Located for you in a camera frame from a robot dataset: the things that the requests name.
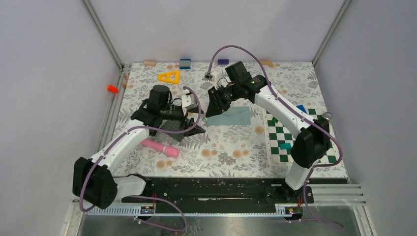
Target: gray wall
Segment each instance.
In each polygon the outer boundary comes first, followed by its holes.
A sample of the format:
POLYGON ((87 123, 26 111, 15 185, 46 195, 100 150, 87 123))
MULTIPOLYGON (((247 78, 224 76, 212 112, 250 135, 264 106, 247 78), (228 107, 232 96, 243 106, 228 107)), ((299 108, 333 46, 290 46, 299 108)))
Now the gray wall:
POLYGON ((0 235, 59 235, 117 73, 80 1, 1 1, 0 235))
MULTIPOLYGON (((123 62, 210 61, 222 46, 312 61, 343 0, 91 0, 123 62)), ((228 49, 218 58, 251 58, 228 49)))
POLYGON ((354 1, 317 77, 378 235, 415 235, 417 1, 354 1))

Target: chessboard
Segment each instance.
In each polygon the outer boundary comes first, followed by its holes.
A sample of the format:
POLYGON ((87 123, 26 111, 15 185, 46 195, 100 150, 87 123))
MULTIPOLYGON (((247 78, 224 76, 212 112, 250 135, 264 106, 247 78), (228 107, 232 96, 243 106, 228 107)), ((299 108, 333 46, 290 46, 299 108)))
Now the chessboard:
MULTIPOLYGON (((314 119, 319 119, 325 112, 325 109, 320 108, 308 108, 307 113, 314 119)), ((293 159, 291 157, 290 149, 280 149, 279 145, 290 143, 291 147, 294 145, 295 139, 291 135, 290 131, 281 123, 275 119, 269 112, 263 109, 265 138, 267 145, 267 157, 270 166, 291 166, 293 159)), ((333 127, 330 125, 330 134, 334 136, 333 127)), ((330 149, 327 151, 319 163, 334 163, 339 158, 339 152, 336 145, 331 141, 330 149)))

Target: orange cap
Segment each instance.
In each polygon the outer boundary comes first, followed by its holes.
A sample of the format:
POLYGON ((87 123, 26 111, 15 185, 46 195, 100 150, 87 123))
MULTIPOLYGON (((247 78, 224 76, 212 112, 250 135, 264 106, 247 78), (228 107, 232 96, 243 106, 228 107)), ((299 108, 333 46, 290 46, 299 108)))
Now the orange cap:
POLYGON ((119 92, 119 89, 117 87, 113 86, 113 85, 109 85, 107 87, 107 90, 112 92, 112 93, 118 93, 119 92))

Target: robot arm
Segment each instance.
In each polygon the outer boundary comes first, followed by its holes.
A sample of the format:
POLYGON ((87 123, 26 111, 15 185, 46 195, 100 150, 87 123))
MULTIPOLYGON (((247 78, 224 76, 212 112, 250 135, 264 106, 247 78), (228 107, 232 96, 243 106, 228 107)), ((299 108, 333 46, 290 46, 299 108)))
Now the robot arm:
MULTIPOLYGON (((257 75, 252 77, 246 71, 241 61, 226 68, 227 75, 231 80, 224 86, 214 86, 208 90, 210 103, 206 117, 219 115, 228 110, 231 102, 240 98, 248 99, 252 103, 264 108, 274 117, 276 117, 291 132, 296 139, 291 149, 291 156, 294 162, 290 172, 285 178, 285 182, 293 190, 298 190, 304 184, 304 181, 311 169, 320 158, 330 148, 330 140, 317 128, 310 126, 305 119, 315 122, 321 128, 329 132, 329 123, 325 118, 314 120, 308 114, 303 114, 303 119, 295 116, 284 105, 275 100, 271 94, 265 77, 257 75)), ((287 101, 282 95, 274 91, 284 101, 287 101)), ((291 102, 287 102, 293 109, 298 110, 291 102)))
MULTIPOLYGON (((122 160, 149 135, 155 135, 155 130, 147 128, 135 129, 137 126, 150 126, 158 128, 164 119, 180 120, 181 127, 185 130, 192 126, 193 119, 187 119, 187 111, 195 109, 195 98, 192 94, 182 96, 182 105, 173 105, 169 88, 156 85, 150 91, 146 99, 137 111, 131 116, 131 120, 125 128, 107 144, 102 150, 94 154, 90 159, 80 157, 74 164, 74 176, 72 192, 80 196, 81 189, 86 181, 87 174, 92 166, 102 157, 101 161, 92 171, 84 191, 84 199, 101 209, 107 208, 114 200, 120 201, 130 195, 141 195, 146 182, 140 175, 126 177, 113 177, 122 160)), ((201 133, 204 130, 195 127, 185 133, 186 136, 201 133)))

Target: yellow triangle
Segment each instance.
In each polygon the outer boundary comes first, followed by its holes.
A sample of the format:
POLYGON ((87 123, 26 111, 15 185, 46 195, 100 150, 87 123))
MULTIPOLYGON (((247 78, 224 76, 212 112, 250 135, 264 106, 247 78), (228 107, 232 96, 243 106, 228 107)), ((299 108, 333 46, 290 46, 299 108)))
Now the yellow triangle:
POLYGON ((163 73, 158 75, 158 80, 162 82, 172 83, 172 84, 179 84, 179 70, 171 71, 168 73, 163 73))

